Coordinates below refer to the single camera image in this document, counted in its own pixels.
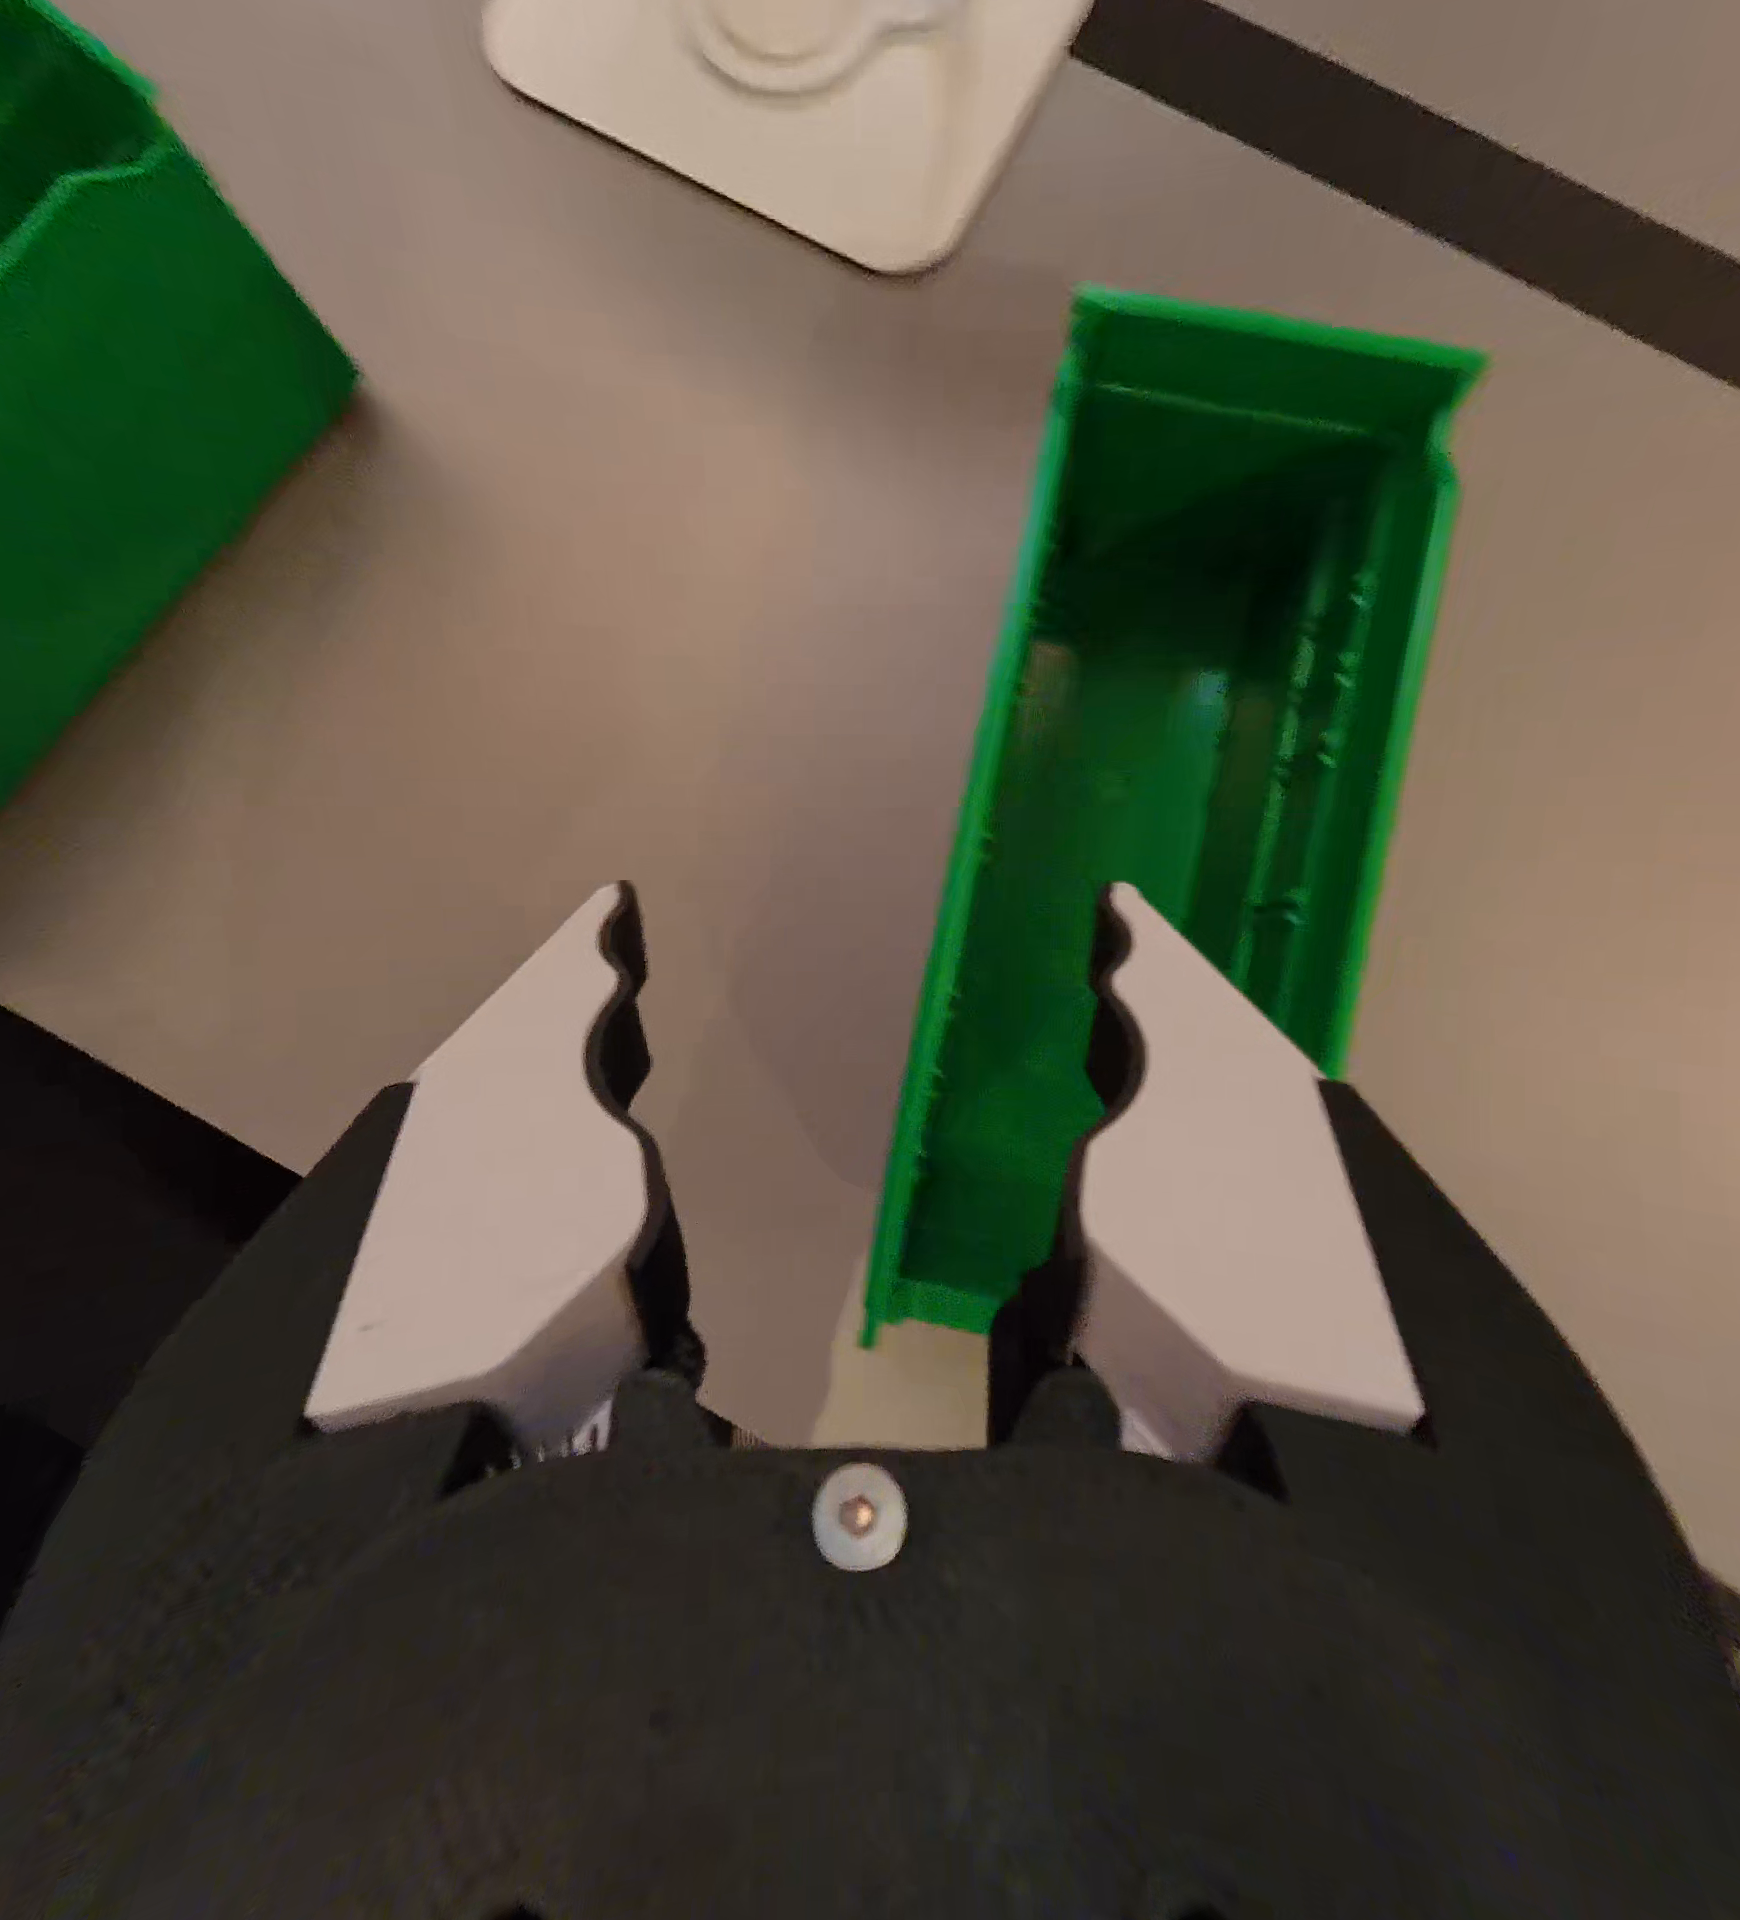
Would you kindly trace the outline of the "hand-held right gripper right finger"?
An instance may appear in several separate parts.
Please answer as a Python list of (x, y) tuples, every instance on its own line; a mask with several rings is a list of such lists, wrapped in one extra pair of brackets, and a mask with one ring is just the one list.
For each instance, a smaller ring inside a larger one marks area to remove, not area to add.
[(1133, 883), (1099, 927), (1104, 1115), (1063, 1222), (1122, 1449), (1213, 1461), (1255, 1404), (1407, 1434), (1424, 1394), (1314, 1060)]

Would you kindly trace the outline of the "green plastic bin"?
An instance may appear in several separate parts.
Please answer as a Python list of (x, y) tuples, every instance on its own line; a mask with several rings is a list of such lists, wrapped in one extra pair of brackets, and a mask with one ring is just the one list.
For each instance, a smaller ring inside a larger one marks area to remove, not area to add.
[(154, 90), (0, 3), (0, 808), (354, 381)]
[(979, 714), (861, 1343), (983, 1335), (1099, 1117), (1096, 899), (1131, 883), (1348, 1060), (1480, 348), (1080, 287)]

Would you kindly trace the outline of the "black tape strip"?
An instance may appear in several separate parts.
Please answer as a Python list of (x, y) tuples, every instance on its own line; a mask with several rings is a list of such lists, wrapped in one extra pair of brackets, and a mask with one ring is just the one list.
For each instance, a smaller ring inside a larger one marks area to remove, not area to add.
[(1220, 3), (1094, 3), (1075, 60), (1740, 394), (1740, 257)]

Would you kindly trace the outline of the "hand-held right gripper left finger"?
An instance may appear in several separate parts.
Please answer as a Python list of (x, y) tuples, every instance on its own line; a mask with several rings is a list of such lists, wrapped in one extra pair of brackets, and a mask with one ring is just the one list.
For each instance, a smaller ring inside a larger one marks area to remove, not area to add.
[(606, 883), (414, 1068), (310, 1426), (475, 1404), (567, 1453), (632, 1373), (694, 1375), (679, 1225), (632, 1115), (646, 978), (635, 889)]

